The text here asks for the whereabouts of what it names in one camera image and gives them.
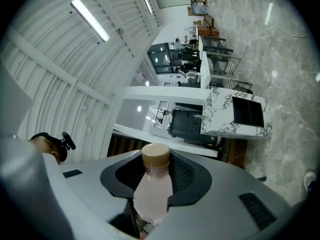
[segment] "pink liquid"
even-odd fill
[[[160,224],[167,215],[168,197],[173,195],[168,165],[145,167],[145,174],[133,194],[133,205],[146,222]]]

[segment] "window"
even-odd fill
[[[169,49],[168,43],[159,43],[151,45],[148,55],[157,74],[172,74],[175,67],[181,66],[181,60],[178,58],[180,49]]]

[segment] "black vent grille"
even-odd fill
[[[63,173],[63,176],[65,178],[70,178],[70,177],[73,177],[73,176],[76,176],[76,175],[79,175],[79,174],[82,174],[83,172],[76,169],[76,170],[70,170],[70,171],[66,171]]]
[[[118,181],[135,191],[145,172],[146,169],[140,155],[117,169],[115,177]],[[194,169],[190,165],[173,155],[170,156],[169,175],[172,182],[173,194],[186,189],[194,182],[196,177]]]
[[[253,193],[239,195],[240,200],[260,230],[276,221],[276,218]]]

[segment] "plastic bottle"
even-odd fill
[[[133,205],[143,220],[158,225],[167,214],[168,197],[173,194],[168,168],[170,148],[152,143],[141,152],[145,174],[133,194]]]

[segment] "marble floor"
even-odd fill
[[[294,205],[305,198],[304,174],[318,169],[320,154],[320,63],[312,35],[289,0],[207,1],[219,36],[241,58],[239,78],[270,104],[273,136],[248,141],[245,169],[267,176],[265,184]]]

